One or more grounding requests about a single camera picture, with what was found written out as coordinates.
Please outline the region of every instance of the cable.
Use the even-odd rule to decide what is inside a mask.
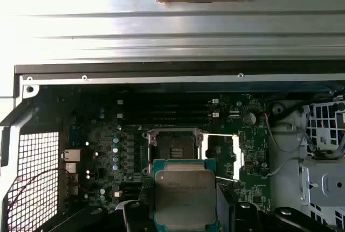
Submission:
[[[273,134],[272,134],[271,126],[270,126],[270,123],[268,122],[267,113],[264,113],[264,115],[265,115],[265,122],[266,122],[266,125],[267,125],[268,133],[270,134],[270,137],[271,137],[271,139],[272,139],[274,145],[275,145],[281,152],[284,152],[284,153],[293,153],[293,152],[295,152],[295,151],[301,146],[301,144],[302,144],[302,141],[303,141],[303,138],[304,138],[304,133],[302,133],[301,141],[300,141],[300,143],[297,145],[296,148],[294,148],[293,150],[284,150],[284,149],[282,149],[282,148],[279,146],[278,142],[275,140],[275,138],[274,138],[274,136],[273,136]]]
[[[220,180],[230,181],[230,182],[238,182],[238,180],[230,179],[230,178],[225,178],[225,177],[216,177],[216,178],[220,179]]]
[[[300,109],[303,106],[307,106],[307,105],[310,105],[313,103],[325,103],[325,102],[332,101],[333,98],[335,98],[339,95],[342,95],[344,92],[345,92],[345,87],[343,87],[339,91],[331,93],[329,95],[322,95],[319,97],[313,97],[309,100],[299,102],[296,105],[285,109],[283,112],[281,112],[277,115],[270,116],[270,123],[274,124],[274,123],[286,118],[287,116],[289,116],[290,114],[292,114],[293,112],[295,112],[296,110]]]
[[[284,162],[280,167],[278,167],[276,170],[272,171],[271,173],[268,173],[268,174],[267,174],[267,177],[271,177],[271,176],[277,174],[287,163],[289,163],[290,161],[293,161],[293,160],[298,160],[298,161],[300,161],[300,162],[303,161],[302,158],[298,158],[298,157],[290,158],[290,159],[288,159],[287,161],[285,161],[285,162]]]
[[[338,148],[333,151],[332,153],[324,152],[324,151],[316,151],[314,152],[316,158],[320,159],[328,159],[328,160],[334,160],[334,159],[340,159],[344,157],[344,151],[345,151],[345,135],[343,135],[343,138],[341,139],[341,142],[338,146]]]
[[[13,202],[12,202],[11,204],[9,204],[8,209],[7,209],[7,214],[9,214],[9,212],[11,211],[12,207],[14,206],[14,204],[16,204],[16,202],[18,201],[19,196],[25,191],[25,189],[28,187],[29,184],[31,184],[36,178],[38,178],[38,177],[41,176],[42,174],[45,174],[45,173],[47,173],[47,172],[51,172],[51,171],[54,171],[54,170],[66,172],[67,175],[69,176],[69,178],[71,178],[71,179],[74,181],[74,183],[76,183],[76,185],[77,185],[81,190],[83,190],[85,193],[88,193],[88,191],[87,191],[85,188],[83,188],[82,185],[79,184],[79,183],[73,178],[73,176],[70,174],[69,171],[67,171],[67,170],[65,170],[65,169],[63,169],[63,168],[53,168],[53,169],[49,169],[49,170],[43,171],[43,172],[41,172],[41,173],[35,175],[33,178],[30,179],[29,182],[27,182],[26,185],[24,185],[24,186],[22,187],[22,189],[20,190],[20,192],[18,193],[18,195],[15,197],[15,199],[13,200]]]

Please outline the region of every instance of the metal mesh grille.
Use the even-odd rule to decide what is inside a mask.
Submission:
[[[334,151],[345,133],[345,101],[315,104],[310,109],[307,133],[322,150]]]
[[[34,231],[57,213],[59,133],[21,135],[18,177],[8,194],[9,206],[21,188],[37,175],[13,204],[8,215],[9,231]]]

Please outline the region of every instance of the motherboard chip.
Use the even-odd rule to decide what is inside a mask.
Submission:
[[[253,203],[260,204],[261,196],[253,196]]]

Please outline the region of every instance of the black cable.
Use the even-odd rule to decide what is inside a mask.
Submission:
[[[274,123],[276,123],[276,122],[278,122],[278,121],[288,117],[290,114],[292,114],[296,110],[299,110],[303,106],[307,106],[307,105],[315,104],[315,103],[326,103],[326,102],[329,102],[329,101],[333,100],[334,97],[337,97],[337,96],[343,94],[344,90],[345,90],[345,88],[342,88],[338,92],[335,92],[335,93],[327,95],[327,96],[321,96],[319,98],[313,97],[312,99],[299,102],[296,105],[285,109],[283,112],[281,112],[279,114],[270,115],[269,116],[270,124],[273,125]]]
[[[341,142],[335,151],[332,151],[332,152],[315,151],[314,154],[315,154],[316,159],[335,160],[335,159],[343,158],[344,152],[345,152],[345,135],[343,135],[343,138],[341,139]]]

